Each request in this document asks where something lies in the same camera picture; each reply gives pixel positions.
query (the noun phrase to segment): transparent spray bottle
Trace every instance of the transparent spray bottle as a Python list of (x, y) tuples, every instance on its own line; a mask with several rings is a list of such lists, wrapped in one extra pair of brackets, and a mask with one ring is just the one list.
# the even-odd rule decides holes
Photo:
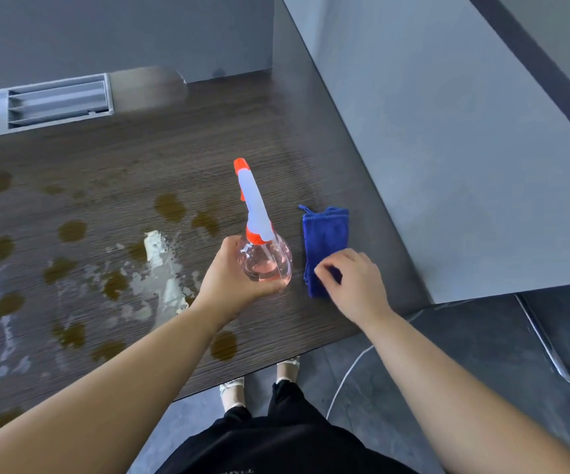
[(292, 256), (289, 246), (272, 227), (257, 182), (243, 158), (234, 160), (241, 200), (248, 206), (248, 224), (237, 245), (239, 264), (252, 281), (282, 279), (289, 284)]

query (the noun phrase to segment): dark wood tabletop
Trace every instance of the dark wood tabletop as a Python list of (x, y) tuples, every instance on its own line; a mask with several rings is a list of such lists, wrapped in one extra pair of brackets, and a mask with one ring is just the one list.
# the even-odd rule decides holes
[(351, 212), (352, 247), (377, 262), (395, 309), (428, 297), (320, 77), (286, 18), (273, 72), (188, 86), (172, 108), (0, 138), (0, 425), (88, 373), (163, 318), (143, 236), (159, 230), (188, 302), (246, 207), (247, 159), (294, 274), (225, 328), (179, 394), (357, 333), (303, 282), (304, 204)]

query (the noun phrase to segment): blue cloth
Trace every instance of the blue cloth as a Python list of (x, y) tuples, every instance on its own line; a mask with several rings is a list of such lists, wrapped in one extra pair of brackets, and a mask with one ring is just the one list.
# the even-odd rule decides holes
[[(305, 210), (303, 214), (303, 234), (305, 235), (305, 283), (312, 298), (328, 296), (320, 279), (313, 272), (315, 267), (328, 255), (343, 250), (349, 243), (349, 211), (348, 209), (329, 206), (324, 213), (314, 213), (307, 206), (299, 206)], [(331, 269), (337, 282), (342, 275)]]

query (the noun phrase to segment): person's left hand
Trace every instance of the person's left hand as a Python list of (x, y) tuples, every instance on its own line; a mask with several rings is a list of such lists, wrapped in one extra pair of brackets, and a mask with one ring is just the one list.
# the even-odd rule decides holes
[(232, 321), (253, 301), (278, 293), (285, 287), (282, 280), (251, 281), (243, 274), (237, 261), (237, 243), (240, 238), (228, 236), (224, 239), (191, 306), (217, 316), (223, 322), (222, 326)]

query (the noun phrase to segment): foot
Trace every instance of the foot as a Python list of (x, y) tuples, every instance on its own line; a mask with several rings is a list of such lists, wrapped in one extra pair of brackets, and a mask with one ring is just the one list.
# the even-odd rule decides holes
[(276, 384), (283, 379), (296, 382), (298, 379), (298, 371), (300, 371), (300, 356), (276, 364)]
[(238, 379), (233, 379), (232, 381), (224, 382), (219, 385), (219, 394), (221, 395), (221, 402), (224, 404), (224, 410), (226, 412), (237, 406), (245, 407), (244, 378), (239, 377)]

